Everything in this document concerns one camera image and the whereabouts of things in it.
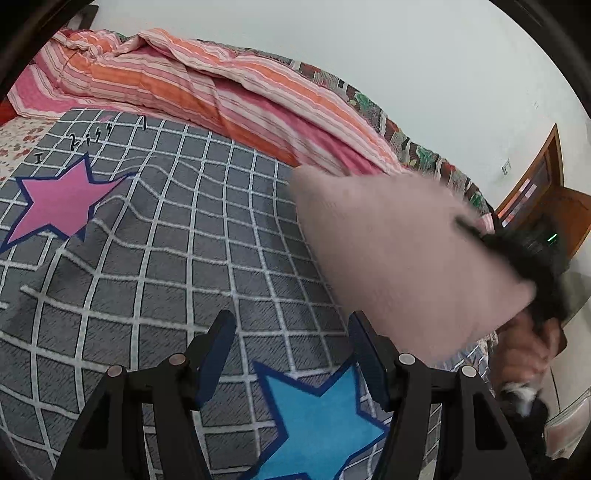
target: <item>wall socket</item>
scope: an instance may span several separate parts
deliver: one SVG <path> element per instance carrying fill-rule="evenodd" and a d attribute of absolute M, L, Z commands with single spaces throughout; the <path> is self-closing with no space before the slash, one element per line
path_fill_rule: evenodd
<path fill-rule="evenodd" d="M 511 171 L 511 160 L 507 159 L 501 170 L 503 171 L 503 175 L 508 175 Z"/>

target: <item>dark blue star outline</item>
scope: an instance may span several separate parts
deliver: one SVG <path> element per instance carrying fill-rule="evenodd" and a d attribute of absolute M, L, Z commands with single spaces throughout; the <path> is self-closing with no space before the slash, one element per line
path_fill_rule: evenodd
<path fill-rule="evenodd" d="M 127 178 L 127 177 L 132 177 L 134 175 L 136 175 L 138 172 L 137 171 L 133 171 L 133 172 L 129 172 L 126 173 L 125 175 L 123 175 L 122 177 L 119 177 L 118 179 L 114 179 L 114 180 L 105 180 L 105 181 L 100 181 L 100 180 L 95 180 L 93 175 L 92 175 L 92 168 L 90 165 L 90 157 L 88 155 L 88 152 L 86 152 L 79 160 L 77 160 L 76 162 L 74 162 L 72 165 L 70 165 L 67 169 L 65 169 L 62 173 L 60 173 L 58 176 L 55 177 L 15 177 L 16 182 L 18 183 L 18 187 L 21 189 L 21 193 L 22 195 L 25 197 L 25 200 L 27 201 L 27 207 L 21 212 L 21 214 L 18 216 L 18 218 L 12 223 L 12 226 L 10 227 L 10 230 L 8 231 L 6 237 L 4 237 L 4 240 L 2 241 L 2 245 L 0 245 L 0 254 L 4 253 L 6 250 L 10 250 L 12 247 L 14 247 L 14 245 L 18 245 L 21 242 L 24 242 L 25 240 L 31 238 L 32 236 L 35 236 L 36 234 L 43 232 L 45 230 L 49 230 L 50 232 L 56 234 L 59 238 L 61 238 L 62 240 L 68 240 L 69 236 L 66 235 L 64 232 L 62 232 L 61 230 L 59 230 L 58 228 L 56 228 L 55 226 L 53 226 L 51 223 L 47 223 L 46 225 L 39 227 L 38 229 L 20 237 L 17 238 L 16 240 L 13 240 L 12 242 L 8 243 L 8 239 L 10 238 L 10 236 L 12 235 L 13 231 L 16 229 L 17 225 L 19 224 L 19 222 L 22 220 L 22 218 L 26 215 L 26 213 L 31 209 L 31 207 L 33 206 L 33 199 L 31 198 L 31 196 L 29 195 L 29 192 L 27 191 L 27 188 L 24 186 L 23 184 L 23 180 L 29 180 L 29 179 L 33 179 L 33 180 L 58 180 L 60 178 L 62 178 L 66 173 L 68 173 L 73 167 L 75 167 L 76 165 L 78 165 L 80 162 L 84 162 L 85 166 L 86 166 L 86 176 L 88 178 L 88 183 L 92 183 L 95 185 L 98 184 L 104 184 L 104 183 L 113 183 L 115 181 Z M 95 207 L 98 203 L 100 203 L 109 193 L 105 194 L 104 196 L 102 196 L 99 200 L 97 200 L 95 203 L 93 203 L 92 205 L 90 205 L 90 207 L 88 208 L 88 220 L 86 222 L 86 225 L 88 224 L 88 222 L 90 222 L 90 220 L 92 219 L 92 217 L 95 214 Z M 78 230 L 75 235 L 80 238 L 80 240 L 84 241 L 85 239 L 85 235 L 86 235 L 86 225 L 83 226 L 80 230 Z"/>
<path fill-rule="evenodd" d="M 364 446 L 363 448 L 359 449 L 357 452 L 351 454 L 347 460 L 343 463 L 343 466 L 335 475 L 335 480 L 339 477 L 341 472 L 345 469 L 345 467 L 357 457 L 360 453 L 366 451 L 380 440 L 384 439 L 388 434 L 389 428 L 387 428 L 382 422 L 373 418 L 370 414 L 361 410 L 361 402 L 359 400 L 360 392 L 359 392 L 359 372 L 355 367 L 355 357 L 352 355 L 350 356 L 345 362 L 339 367 L 339 369 L 332 374 L 322 385 L 319 387 L 312 387 L 311 385 L 305 384 L 304 382 L 294 380 L 291 377 L 286 376 L 285 374 L 273 370 L 272 368 L 259 363 L 257 361 L 253 361 L 252 365 L 254 367 L 255 373 L 258 377 L 258 382 L 261 387 L 261 391 L 265 401 L 267 402 L 267 407 L 269 408 L 269 412 L 271 413 L 271 417 L 275 421 L 275 426 L 277 428 L 277 438 L 273 440 L 267 448 L 263 452 L 261 452 L 260 457 L 258 458 L 257 462 L 250 467 L 246 472 L 244 472 L 238 480 L 251 480 L 255 477 L 260 469 L 260 467 L 273 456 L 273 454 L 287 441 L 289 435 L 287 433 L 287 429 L 285 428 L 285 424 L 283 423 L 283 419 L 279 412 L 279 408 L 275 402 L 275 398 L 271 393 L 271 387 L 269 386 L 269 382 L 267 380 L 268 377 L 274 377 L 277 380 L 286 383 L 298 390 L 305 392 L 310 395 L 314 395 L 316 397 L 321 397 L 325 392 L 327 392 L 336 382 L 343 376 L 343 374 L 350 368 L 353 367 L 353 376 L 355 378 L 355 398 L 357 398 L 357 408 L 356 414 L 362 417 L 364 420 L 373 423 L 376 427 L 382 429 L 384 433 L 376 438 L 373 442 L 370 442 L 368 445 Z M 292 475 L 283 475 L 274 477 L 272 480 L 312 480 L 307 472 L 303 471 L 300 473 L 295 473 Z"/>

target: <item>pink and orange striped blanket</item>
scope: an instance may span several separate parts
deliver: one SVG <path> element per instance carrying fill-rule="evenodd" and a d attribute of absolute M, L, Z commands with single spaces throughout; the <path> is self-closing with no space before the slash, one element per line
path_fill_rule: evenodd
<path fill-rule="evenodd" d="M 340 96 L 271 59 L 155 28 L 127 42 L 62 30 L 9 94 L 22 116 L 92 106 L 202 125 L 292 166 L 335 175 L 403 171 L 395 153 Z"/>

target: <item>pink star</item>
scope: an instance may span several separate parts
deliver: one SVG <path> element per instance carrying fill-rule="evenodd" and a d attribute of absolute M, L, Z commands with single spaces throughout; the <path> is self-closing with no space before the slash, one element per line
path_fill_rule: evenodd
<path fill-rule="evenodd" d="M 57 177 L 17 177 L 28 205 L 12 224 L 0 253 L 43 230 L 63 239 L 78 234 L 84 240 L 96 204 L 131 175 L 135 172 L 113 181 L 96 181 L 86 153 Z"/>

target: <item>black sleeve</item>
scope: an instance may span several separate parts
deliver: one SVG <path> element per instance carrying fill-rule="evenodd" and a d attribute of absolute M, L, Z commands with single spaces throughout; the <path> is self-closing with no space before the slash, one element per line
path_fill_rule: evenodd
<path fill-rule="evenodd" d="M 548 408 L 544 402 L 536 398 L 529 417 L 516 414 L 506 418 L 521 447 L 532 480 L 558 479 L 567 459 L 552 460 L 546 456 L 543 433 L 544 425 L 548 420 Z"/>

